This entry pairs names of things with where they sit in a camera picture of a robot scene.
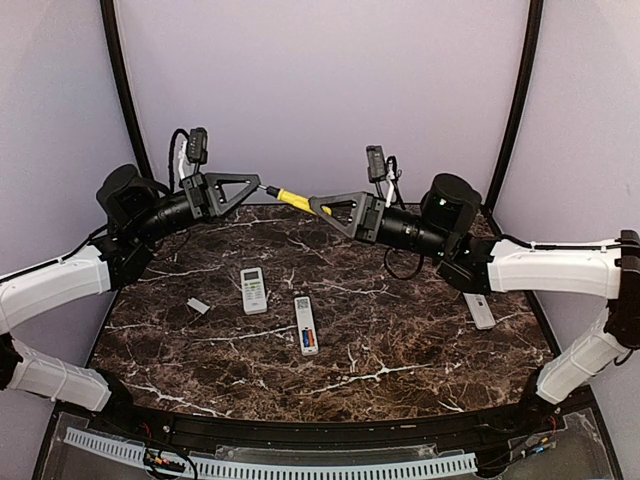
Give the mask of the yellow handled screwdriver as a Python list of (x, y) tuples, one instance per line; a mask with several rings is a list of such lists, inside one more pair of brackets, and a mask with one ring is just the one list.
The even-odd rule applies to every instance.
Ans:
[(314, 214), (307, 197), (274, 186), (259, 185), (258, 188), (279, 202), (291, 205), (292, 207), (306, 213)]

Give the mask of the slim white remote control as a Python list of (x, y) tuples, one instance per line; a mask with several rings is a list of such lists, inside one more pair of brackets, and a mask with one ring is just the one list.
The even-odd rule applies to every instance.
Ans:
[[(311, 305), (311, 299), (308, 296), (299, 296), (294, 299), (294, 308), (296, 315), (296, 322), (299, 334), (299, 343), (301, 354), (303, 356), (317, 355), (319, 351), (317, 333), (314, 323), (313, 310)], [(306, 329), (312, 329), (314, 332), (314, 338), (316, 342), (316, 348), (304, 348), (301, 339), (301, 331)]]

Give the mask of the white battery cover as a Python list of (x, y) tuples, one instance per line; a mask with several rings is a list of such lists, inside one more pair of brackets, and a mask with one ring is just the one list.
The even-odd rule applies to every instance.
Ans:
[(187, 301), (187, 305), (202, 315), (206, 314), (210, 310), (210, 306), (208, 304), (205, 304), (196, 298), (190, 298)]

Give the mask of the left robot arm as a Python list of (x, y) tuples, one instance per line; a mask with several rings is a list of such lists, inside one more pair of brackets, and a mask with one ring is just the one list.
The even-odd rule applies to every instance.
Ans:
[(107, 215), (71, 252), (1, 279), (1, 387), (101, 412), (120, 436), (141, 427), (131, 395), (112, 374), (72, 365), (12, 335), (22, 323), (72, 301), (136, 283), (164, 238), (234, 211), (261, 180), (256, 174), (199, 173), (182, 190), (142, 177), (132, 164), (111, 172), (96, 194)]

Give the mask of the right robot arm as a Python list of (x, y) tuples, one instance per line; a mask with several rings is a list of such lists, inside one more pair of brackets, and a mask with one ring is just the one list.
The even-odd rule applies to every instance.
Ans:
[(312, 197), (311, 210), (345, 236), (431, 259), (437, 274), (468, 294), (546, 291), (605, 299), (592, 326), (534, 376), (534, 391), (510, 413), (521, 434), (534, 432), (549, 405), (564, 401), (618, 356), (639, 347), (639, 236), (582, 244), (540, 244), (470, 228), (481, 196), (465, 180), (437, 175), (412, 214), (367, 192)]

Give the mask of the white TCL air-conditioner remote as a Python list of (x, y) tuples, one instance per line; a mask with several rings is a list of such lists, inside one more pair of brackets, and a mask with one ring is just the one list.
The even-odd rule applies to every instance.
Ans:
[(255, 315), (268, 309), (263, 271), (260, 267), (243, 269), (240, 272), (244, 313)]

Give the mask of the white remote at right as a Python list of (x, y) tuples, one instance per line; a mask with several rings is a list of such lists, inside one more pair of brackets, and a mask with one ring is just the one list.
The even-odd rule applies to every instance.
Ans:
[(478, 330), (490, 330), (496, 326), (496, 320), (484, 295), (464, 293), (463, 297)]

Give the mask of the left black frame post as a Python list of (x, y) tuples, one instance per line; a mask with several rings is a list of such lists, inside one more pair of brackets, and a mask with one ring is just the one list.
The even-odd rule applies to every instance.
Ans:
[(117, 2), (100, 0), (99, 7), (112, 77), (134, 159), (143, 177), (156, 180), (130, 82)]

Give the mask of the black frame post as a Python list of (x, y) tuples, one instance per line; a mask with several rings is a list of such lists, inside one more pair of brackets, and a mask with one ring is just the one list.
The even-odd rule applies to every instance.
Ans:
[(130, 82), (117, 2), (100, 0), (99, 7), (112, 77), (134, 159), (143, 177), (156, 180)]
[(530, 81), (533, 73), (534, 62), (539, 41), (542, 16), (544, 10), (543, 0), (531, 0), (529, 2), (527, 21), (518, 66), (518, 72), (514, 85), (514, 91), (507, 117), (504, 135), (500, 145), (496, 165), (491, 177), (489, 189), (484, 207), (489, 214), (493, 214), (502, 187), (504, 186), (512, 154), (516, 145), (522, 116), (525, 110), (529, 92)]

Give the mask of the black front rail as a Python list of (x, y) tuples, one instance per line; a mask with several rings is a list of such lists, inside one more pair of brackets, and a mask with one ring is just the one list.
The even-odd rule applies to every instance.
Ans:
[(502, 451), (522, 437), (557, 431), (557, 415), (529, 417), (519, 426), (515, 405), (470, 413), (369, 422), (270, 422), (171, 413), (127, 405), (107, 412), (76, 412), (91, 426), (144, 435), (184, 451), (212, 452), (222, 446), (307, 451), (434, 445), (440, 451)]

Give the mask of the right black frame post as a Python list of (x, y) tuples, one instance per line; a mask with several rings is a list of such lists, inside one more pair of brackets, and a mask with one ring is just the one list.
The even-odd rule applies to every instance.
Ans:
[(502, 187), (504, 186), (512, 154), (516, 145), (522, 116), (525, 110), (529, 92), (530, 81), (533, 73), (534, 62), (539, 41), (542, 16), (544, 10), (543, 0), (531, 0), (529, 2), (527, 21), (518, 66), (518, 72), (514, 85), (514, 91), (507, 117), (504, 135), (500, 145), (496, 165), (491, 177), (489, 189), (484, 207), (489, 214), (493, 214)]

